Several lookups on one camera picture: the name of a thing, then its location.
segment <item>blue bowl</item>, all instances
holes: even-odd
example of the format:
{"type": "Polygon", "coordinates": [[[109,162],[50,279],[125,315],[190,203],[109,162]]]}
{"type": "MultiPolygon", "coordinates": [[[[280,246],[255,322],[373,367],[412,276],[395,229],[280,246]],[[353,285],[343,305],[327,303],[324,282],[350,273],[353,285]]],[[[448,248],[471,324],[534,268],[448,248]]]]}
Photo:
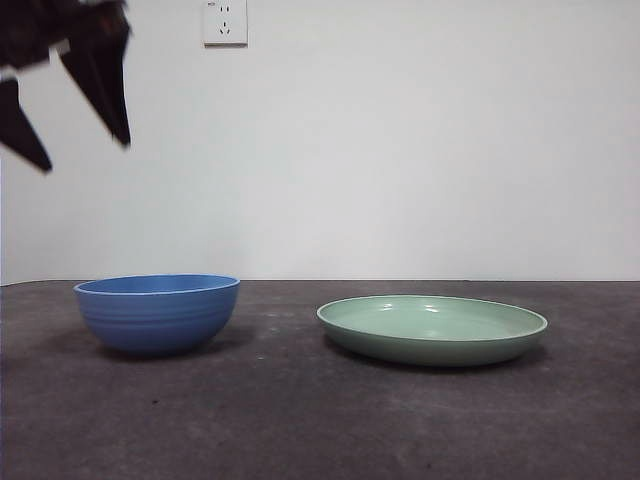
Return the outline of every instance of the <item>blue bowl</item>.
{"type": "Polygon", "coordinates": [[[191,350],[225,326],[240,280],[219,275],[109,278],[74,287],[89,329],[117,350],[166,355],[191,350]]]}

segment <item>green plate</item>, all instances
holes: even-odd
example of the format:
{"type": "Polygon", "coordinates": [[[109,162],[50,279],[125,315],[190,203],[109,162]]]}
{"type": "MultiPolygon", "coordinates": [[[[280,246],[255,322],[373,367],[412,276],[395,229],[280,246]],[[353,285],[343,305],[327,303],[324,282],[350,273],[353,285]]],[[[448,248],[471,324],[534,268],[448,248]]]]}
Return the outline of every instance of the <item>green plate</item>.
{"type": "Polygon", "coordinates": [[[332,340],[354,352],[449,367],[515,358],[547,328],[544,317],[524,308],[420,295],[347,298],[323,305],[318,317],[332,340]]]}

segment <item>dark gray surface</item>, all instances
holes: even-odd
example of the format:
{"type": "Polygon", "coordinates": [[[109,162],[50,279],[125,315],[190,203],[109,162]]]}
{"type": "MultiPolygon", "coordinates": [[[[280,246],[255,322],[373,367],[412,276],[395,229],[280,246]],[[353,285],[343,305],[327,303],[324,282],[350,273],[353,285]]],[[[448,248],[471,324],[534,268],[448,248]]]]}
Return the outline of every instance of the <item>dark gray surface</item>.
{"type": "Polygon", "coordinates": [[[243,282],[212,343],[155,361],[101,348],[73,284],[2,289],[4,480],[640,478],[639,283],[243,282]],[[382,293],[515,304],[550,328],[468,370],[323,337],[316,307],[382,293]]]}

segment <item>black robotic claw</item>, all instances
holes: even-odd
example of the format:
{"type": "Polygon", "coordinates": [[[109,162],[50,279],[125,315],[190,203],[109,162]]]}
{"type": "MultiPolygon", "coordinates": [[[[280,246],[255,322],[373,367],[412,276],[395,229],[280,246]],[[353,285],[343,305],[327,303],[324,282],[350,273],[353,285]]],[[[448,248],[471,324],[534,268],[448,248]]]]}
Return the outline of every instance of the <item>black robotic claw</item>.
{"type": "Polygon", "coordinates": [[[51,170],[47,152],[18,103],[15,78],[0,82],[0,140],[40,170],[51,170]]]}
{"type": "MultiPolygon", "coordinates": [[[[124,100],[122,61],[129,38],[123,0],[0,0],[0,68],[17,70],[60,58],[106,127],[131,142],[124,100]]],[[[51,163],[18,102],[15,79],[0,83],[0,143],[43,171],[51,163]]]]}

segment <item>electrical outlet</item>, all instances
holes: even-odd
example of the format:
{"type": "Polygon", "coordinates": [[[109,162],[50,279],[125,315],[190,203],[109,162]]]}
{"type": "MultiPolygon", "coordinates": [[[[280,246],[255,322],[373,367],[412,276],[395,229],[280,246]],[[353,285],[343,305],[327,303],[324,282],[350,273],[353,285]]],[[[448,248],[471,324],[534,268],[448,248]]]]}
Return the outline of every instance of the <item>electrical outlet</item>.
{"type": "Polygon", "coordinates": [[[205,45],[247,44],[247,0],[211,0],[204,4],[205,45]]]}

